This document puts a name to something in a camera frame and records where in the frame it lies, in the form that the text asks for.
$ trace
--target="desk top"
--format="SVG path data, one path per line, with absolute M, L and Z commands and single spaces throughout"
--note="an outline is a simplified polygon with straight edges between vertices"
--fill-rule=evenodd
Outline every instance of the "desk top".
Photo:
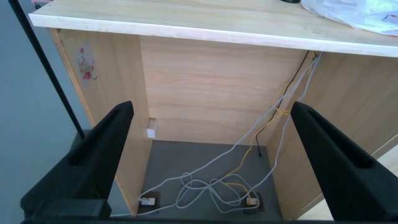
M 34 26 L 398 57 L 398 38 L 280 0 L 54 0 Z

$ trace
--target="black cable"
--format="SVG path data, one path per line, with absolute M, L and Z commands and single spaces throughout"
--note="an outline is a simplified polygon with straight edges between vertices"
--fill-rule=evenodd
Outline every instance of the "black cable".
M 287 89 L 288 89 L 289 86 L 292 84 L 292 82 L 293 82 L 294 79 L 296 78 L 297 74 L 299 74 L 299 71 L 300 71 L 301 67 L 302 67 L 303 64 L 304 64 L 304 61 L 305 61 L 305 59 L 307 58 L 308 53 L 310 53 L 309 50 L 308 50 L 307 53 L 305 54 L 303 61 L 301 62 L 300 66 L 298 67 L 298 69 L 297 69 L 297 71 L 296 71 L 296 74 L 294 74 L 294 76 L 293 76 L 293 78 L 291 79 L 291 81 L 289 82 L 289 84 L 287 84 L 286 89 L 285 89 L 284 93 L 282 94 L 282 96 L 286 94 Z M 279 101 L 279 104 L 278 104 L 278 106 L 277 106 L 276 108 L 279 109 L 280 104 L 282 104 L 282 101 L 283 101 L 283 100 Z M 268 122 L 272 121 L 272 119 L 274 118 L 275 114 L 276 114 L 276 110 L 274 111 L 274 114 L 271 116 L 271 119 L 270 119 Z M 256 134 L 257 150 L 259 151 L 259 157 L 261 157 L 261 152 L 260 152 L 259 140 L 258 140 L 257 137 L 258 137 L 258 135 L 259 135 L 264 129 L 265 129 L 265 128 L 263 128 L 261 131 L 259 131 L 259 132 Z
M 67 96 L 65 96 L 65 93 L 62 90 L 62 87 L 60 83 L 57 80 L 57 77 L 55 76 L 54 71 L 52 70 L 52 67 L 50 65 L 50 62 L 47 60 L 47 57 L 44 54 L 42 46 L 40 46 L 39 40 L 37 40 L 37 37 L 35 33 L 33 32 L 33 29 L 31 28 L 29 21 L 27 20 L 24 11 L 21 8 L 21 5 L 19 4 L 18 0 L 8 0 L 10 6 L 12 7 L 12 10 L 14 11 L 14 14 L 17 16 L 19 23 L 21 24 L 22 28 L 25 31 L 26 36 L 28 37 L 30 43 L 32 44 L 37 56 L 39 57 L 40 61 L 42 62 L 42 65 L 47 72 L 47 75 L 49 76 L 52 85 L 55 88 L 55 91 L 57 91 L 58 96 L 60 97 L 63 106 L 67 110 L 70 119 L 72 120 L 73 124 L 76 127 L 76 130 L 80 137 L 83 139 L 85 137 L 85 134 L 79 124 L 79 121 L 77 120 L 72 107 L 70 106 Z

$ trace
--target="white block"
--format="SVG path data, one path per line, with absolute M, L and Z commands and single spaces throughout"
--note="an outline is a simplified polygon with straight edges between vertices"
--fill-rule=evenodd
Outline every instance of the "white block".
M 147 127 L 148 138 L 150 138 L 150 139 L 155 139 L 156 138 L 156 129 L 157 129 L 156 119 L 155 118 L 149 118 L 148 127 Z

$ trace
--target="wooden panel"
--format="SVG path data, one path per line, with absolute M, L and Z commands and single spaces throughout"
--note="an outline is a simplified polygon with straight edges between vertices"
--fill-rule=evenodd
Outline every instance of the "wooden panel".
M 30 19 L 41 27 L 398 57 L 395 37 L 278 0 L 56 0 Z
M 386 167 L 393 174 L 398 176 L 398 146 L 393 147 L 390 151 L 385 153 L 378 161 Z M 320 203 L 312 207 L 309 211 L 304 213 L 299 220 L 333 220 L 326 200 L 323 199 Z
M 146 137 L 149 112 L 139 37 L 75 30 L 50 32 L 92 126 L 117 104 L 127 100 L 133 103 L 134 117 L 116 180 L 131 213 L 136 213 L 152 144 Z M 88 84 L 79 77 L 75 63 L 82 45 L 90 45 L 98 74 Z
M 326 53 L 303 102 L 372 154 L 398 133 L 397 69 L 394 58 Z M 303 88 L 304 83 L 293 99 L 302 94 Z M 272 165 L 285 119 L 280 120 L 267 145 Z M 291 121 L 273 177 L 286 220 L 297 219 L 322 200 L 317 179 Z
M 306 53 L 143 36 L 141 46 L 156 139 L 225 144 L 235 144 L 276 102 Z M 264 145 L 272 128 L 263 133 Z

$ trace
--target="gray wall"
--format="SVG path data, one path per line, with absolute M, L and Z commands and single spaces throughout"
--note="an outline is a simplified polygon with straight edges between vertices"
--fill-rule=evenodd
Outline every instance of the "gray wall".
M 34 11 L 21 0 L 25 12 Z M 68 152 L 76 129 L 7 1 L 0 1 L 0 223 L 19 223 L 21 197 Z M 69 102 L 90 129 L 52 39 L 34 28 Z M 113 213 L 128 209 L 114 184 Z

